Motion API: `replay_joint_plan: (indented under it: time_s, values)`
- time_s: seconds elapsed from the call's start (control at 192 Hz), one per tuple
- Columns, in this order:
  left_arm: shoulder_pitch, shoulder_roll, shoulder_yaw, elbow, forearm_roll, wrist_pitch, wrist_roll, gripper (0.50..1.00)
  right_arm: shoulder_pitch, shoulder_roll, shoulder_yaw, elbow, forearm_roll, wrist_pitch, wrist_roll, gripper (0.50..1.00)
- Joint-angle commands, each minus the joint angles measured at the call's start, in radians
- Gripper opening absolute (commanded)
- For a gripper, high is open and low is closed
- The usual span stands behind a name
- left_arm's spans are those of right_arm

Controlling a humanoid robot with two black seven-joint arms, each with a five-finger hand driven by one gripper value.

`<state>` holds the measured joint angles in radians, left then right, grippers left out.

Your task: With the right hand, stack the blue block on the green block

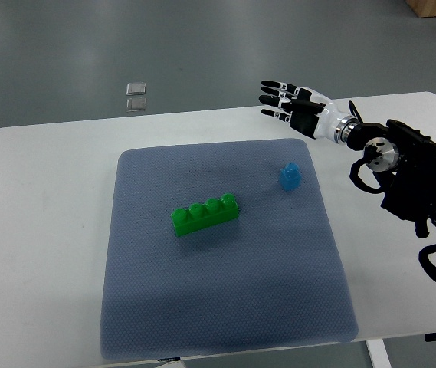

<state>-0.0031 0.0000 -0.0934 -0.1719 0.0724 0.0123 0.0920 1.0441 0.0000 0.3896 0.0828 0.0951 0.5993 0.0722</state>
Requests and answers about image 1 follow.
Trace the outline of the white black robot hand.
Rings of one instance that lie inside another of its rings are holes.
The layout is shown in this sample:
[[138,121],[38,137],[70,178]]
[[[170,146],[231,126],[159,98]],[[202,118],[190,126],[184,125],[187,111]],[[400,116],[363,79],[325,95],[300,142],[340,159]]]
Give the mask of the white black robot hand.
[[342,112],[333,100],[306,87],[272,80],[263,80],[261,91],[263,115],[281,120],[311,139],[342,142],[342,131],[352,116]]

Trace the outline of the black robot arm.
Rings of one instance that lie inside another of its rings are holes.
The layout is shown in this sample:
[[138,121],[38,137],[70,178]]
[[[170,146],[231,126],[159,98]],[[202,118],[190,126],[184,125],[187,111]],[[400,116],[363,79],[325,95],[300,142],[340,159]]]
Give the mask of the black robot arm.
[[[428,224],[436,228],[436,143],[397,120],[364,123],[353,102],[349,109],[355,120],[343,130],[342,140],[362,152],[350,180],[364,192],[383,194],[381,207],[414,222],[417,237],[427,238]],[[420,250],[418,260],[436,282],[436,244]]]

